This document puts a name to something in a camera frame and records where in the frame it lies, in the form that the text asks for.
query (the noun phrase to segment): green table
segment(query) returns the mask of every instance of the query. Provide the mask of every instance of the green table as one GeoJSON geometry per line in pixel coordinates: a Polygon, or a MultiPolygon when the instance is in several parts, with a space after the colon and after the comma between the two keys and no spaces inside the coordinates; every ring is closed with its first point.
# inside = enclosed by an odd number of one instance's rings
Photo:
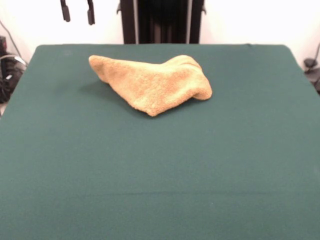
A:
{"type": "Polygon", "coordinates": [[[0,240],[319,240],[319,124],[284,46],[40,46],[0,121],[0,240]],[[213,96],[151,118],[93,54],[190,55],[213,96]]]}

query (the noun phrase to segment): white wall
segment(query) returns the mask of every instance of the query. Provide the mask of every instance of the white wall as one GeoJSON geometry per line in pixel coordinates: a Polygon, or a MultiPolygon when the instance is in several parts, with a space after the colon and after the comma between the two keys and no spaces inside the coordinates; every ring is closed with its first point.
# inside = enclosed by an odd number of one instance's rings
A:
{"type": "MultiPolygon", "coordinates": [[[[0,0],[0,19],[29,60],[40,44],[123,44],[120,0],[93,0],[96,24],[87,19],[86,0],[66,0],[71,21],[59,0],[0,0]]],[[[297,62],[314,56],[320,42],[319,0],[205,0],[202,44],[285,44],[297,62]]]]}
{"type": "MultiPolygon", "coordinates": [[[[29,61],[41,44],[123,44],[121,14],[116,14],[119,1],[93,0],[96,24],[91,26],[87,0],[66,0],[70,22],[63,20],[60,0],[0,0],[0,19],[29,61]]],[[[6,35],[1,26],[0,34],[6,35]]],[[[7,43],[15,52],[8,38],[7,43]]]]}
{"type": "Polygon", "coordinates": [[[202,44],[284,44],[298,64],[320,42],[319,0],[205,0],[202,44]]]}

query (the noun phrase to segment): black stand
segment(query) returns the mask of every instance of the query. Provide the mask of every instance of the black stand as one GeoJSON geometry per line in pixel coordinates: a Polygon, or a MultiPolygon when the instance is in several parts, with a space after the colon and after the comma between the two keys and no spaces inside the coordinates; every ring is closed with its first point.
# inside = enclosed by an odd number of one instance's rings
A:
{"type": "Polygon", "coordinates": [[[188,0],[136,0],[138,42],[136,42],[133,0],[120,0],[125,44],[198,44],[204,0],[193,0],[190,36],[187,39],[188,0]]]}

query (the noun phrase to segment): cable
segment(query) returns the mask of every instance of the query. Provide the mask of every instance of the cable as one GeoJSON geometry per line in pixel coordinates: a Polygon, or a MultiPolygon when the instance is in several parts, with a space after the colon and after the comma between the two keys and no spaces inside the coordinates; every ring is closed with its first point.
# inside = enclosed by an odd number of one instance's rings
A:
{"type": "Polygon", "coordinates": [[[315,60],[315,61],[316,61],[317,58],[318,58],[319,50],[320,50],[320,42],[319,42],[319,44],[318,44],[318,48],[316,49],[316,54],[315,54],[315,57],[314,57],[314,60],[315,60]]]}
{"type": "Polygon", "coordinates": [[[0,61],[6,58],[14,58],[16,61],[18,61],[19,63],[25,65],[26,67],[28,66],[28,63],[22,59],[22,57],[14,55],[14,54],[7,54],[7,55],[3,55],[0,56],[0,61]]]}
{"type": "Polygon", "coordinates": [[[10,33],[9,30],[5,27],[5,25],[2,23],[1,20],[0,20],[0,25],[1,25],[1,26],[4,28],[4,30],[8,33],[9,38],[11,39],[11,42],[12,42],[12,44],[13,44],[16,52],[18,53],[19,57],[21,57],[21,53],[20,53],[19,49],[17,48],[17,45],[16,45],[14,39],[12,38],[11,33],[10,33]]]}

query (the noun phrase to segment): crumpled towel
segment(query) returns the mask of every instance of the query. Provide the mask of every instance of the crumpled towel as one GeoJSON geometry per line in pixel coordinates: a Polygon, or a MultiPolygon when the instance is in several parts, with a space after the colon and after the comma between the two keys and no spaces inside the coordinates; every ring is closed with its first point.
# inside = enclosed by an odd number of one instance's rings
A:
{"type": "Polygon", "coordinates": [[[89,63],[98,77],[133,108],[154,117],[190,98],[207,100],[212,89],[200,65],[179,55],[162,64],[92,55],[89,63]]]}

